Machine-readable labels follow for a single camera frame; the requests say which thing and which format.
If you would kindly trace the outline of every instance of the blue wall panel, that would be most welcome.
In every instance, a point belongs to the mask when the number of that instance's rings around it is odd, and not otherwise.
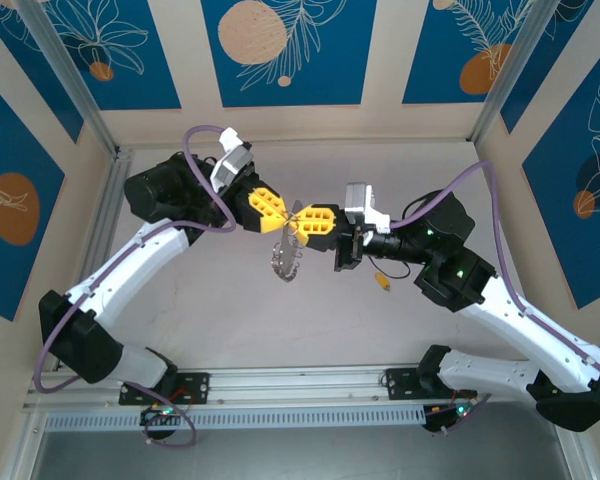
[[[357,105],[375,0],[202,0],[224,107]]]
[[[512,132],[594,0],[562,0],[500,110]]]
[[[69,137],[76,142],[84,123],[82,116],[64,91],[35,40],[31,38],[18,13],[1,3],[0,38],[33,86],[40,92]]]
[[[42,5],[102,110],[180,108],[147,0]]]
[[[431,0],[403,103],[482,102],[530,0]]]
[[[523,167],[583,307],[600,297],[600,59]]]
[[[0,96],[0,316],[13,320],[64,173]]]

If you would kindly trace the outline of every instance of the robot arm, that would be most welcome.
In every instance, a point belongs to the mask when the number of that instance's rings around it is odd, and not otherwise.
[[[361,193],[352,200],[355,191],[365,192],[365,198]],[[518,295],[525,308],[519,310],[495,268],[464,247],[475,223],[452,193],[419,220],[391,233],[384,233],[384,219],[380,228],[368,222],[379,218],[370,212],[370,186],[350,184],[347,193],[345,212],[358,238],[354,233],[354,248],[340,249],[344,268],[355,267],[363,254],[421,264],[415,284],[427,298],[477,321],[529,359],[494,360],[434,345],[418,367],[422,387],[433,396],[444,390],[475,390],[522,401],[574,431],[600,420],[600,371],[594,366],[600,365],[600,347],[568,332]],[[424,198],[419,209],[437,193]],[[586,360],[530,315],[573,342],[588,356]]]
[[[493,360],[434,345],[417,370],[421,386],[433,396],[467,389],[502,395],[535,404],[548,420],[576,431],[600,419],[600,373],[592,365],[600,364],[600,347],[575,337],[522,299],[526,310],[519,311],[495,268],[464,246],[475,223],[452,193],[417,221],[393,230],[390,217],[374,208],[372,187],[360,183],[347,186],[344,209],[310,205],[290,214],[281,196],[256,174],[251,146],[231,129],[223,132],[221,143],[226,153],[214,166],[195,161],[245,230],[267,233],[290,225],[308,248],[335,250],[336,271],[355,268],[364,255],[422,265],[415,284],[427,298],[475,319],[529,359]],[[419,208],[435,194],[424,198]],[[129,178],[125,196],[132,213],[147,223],[90,278],[64,296],[50,291],[42,298],[43,338],[86,296],[50,351],[89,383],[112,378],[168,397],[174,389],[175,365],[149,349],[121,345],[107,330],[128,300],[202,235],[182,223],[218,228],[226,219],[182,153]],[[134,245],[137,248],[126,255]],[[91,291],[93,280],[108,270],[111,274]],[[589,355],[587,361],[531,321],[530,313],[571,339]]]

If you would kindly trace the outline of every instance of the black cable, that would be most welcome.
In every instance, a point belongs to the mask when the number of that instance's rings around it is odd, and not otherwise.
[[[403,275],[401,277],[396,277],[393,275],[389,275],[388,273],[386,273],[385,271],[383,271],[377,264],[376,262],[373,260],[372,257],[368,257],[369,261],[371,262],[371,265],[373,265],[374,267],[376,267],[376,270],[378,270],[381,274],[383,274],[385,277],[390,278],[392,280],[403,280],[405,278],[407,278],[409,275],[411,275],[411,267],[409,266],[409,264],[407,262],[401,262],[405,267],[407,267],[407,273],[406,275]]]
[[[416,198],[409,205],[404,207],[404,210],[402,211],[402,219],[404,220],[405,218],[407,218],[407,210],[409,210],[411,207],[413,207],[416,203],[424,202],[425,200],[428,200],[430,197],[433,198],[436,195],[438,195],[441,191],[442,190],[434,190],[433,192],[425,193],[423,196]]]

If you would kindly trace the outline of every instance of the wall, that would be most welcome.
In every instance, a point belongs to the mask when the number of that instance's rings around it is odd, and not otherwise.
[[[527,297],[574,334],[600,344],[600,299],[583,308],[576,307],[521,168],[598,58],[600,0],[595,0],[511,134],[498,120],[479,146],[478,153],[481,158],[496,164],[502,193],[504,231]],[[590,105],[582,111],[585,122],[589,108]],[[563,135],[560,145],[569,150],[568,134]],[[552,162],[550,164],[555,166],[556,171],[560,171],[567,168],[570,160],[568,157],[548,156],[546,161]],[[571,236],[574,242],[578,238],[576,233]],[[590,432],[600,450],[600,424]]]
[[[176,142],[201,123],[231,125],[253,140],[464,138],[481,108],[481,103],[402,104],[428,0],[377,2],[360,105],[269,108],[223,108],[201,2],[150,0],[150,5],[182,110],[103,112],[121,143]],[[346,70],[329,75],[346,85]]]
[[[87,128],[74,143],[1,39],[0,95],[64,172],[60,194],[15,318],[8,321],[0,317],[1,458],[41,346],[38,300],[51,288],[64,291],[75,282],[109,159]],[[5,137],[9,142],[21,140]],[[0,157],[0,162],[11,160]]]
[[[26,64],[35,47],[4,3],[0,33]],[[253,140],[466,138],[532,4],[49,0],[41,8],[117,142],[166,144],[201,123]]]

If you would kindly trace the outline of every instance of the black mounting bracket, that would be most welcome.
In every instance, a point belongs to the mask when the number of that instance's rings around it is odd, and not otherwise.
[[[173,397],[171,402],[175,405],[206,405],[209,395],[208,373],[178,372],[173,382]],[[156,403],[156,399],[146,395],[126,383],[120,388],[120,405],[150,406]]]
[[[389,400],[451,400],[453,390],[444,385],[435,389],[424,388],[420,383],[420,376],[414,368],[388,368],[382,380],[387,388]],[[477,392],[466,390],[466,395],[477,396]]]

